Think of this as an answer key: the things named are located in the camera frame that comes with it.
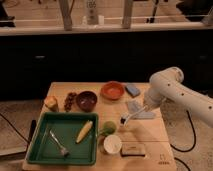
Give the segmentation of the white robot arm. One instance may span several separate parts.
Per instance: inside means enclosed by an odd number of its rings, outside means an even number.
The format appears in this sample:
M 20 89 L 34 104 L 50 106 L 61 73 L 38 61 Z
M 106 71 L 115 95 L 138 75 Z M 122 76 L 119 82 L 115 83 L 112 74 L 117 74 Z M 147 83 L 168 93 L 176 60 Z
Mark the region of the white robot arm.
M 170 99 L 184 106 L 207 125 L 213 127 L 213 99 L 182 84 L 183 71 L 170 67 L 156 72 L 149 79 L 150 87 L 144 93 L 146 110 L 158 108 L 164 99 Z

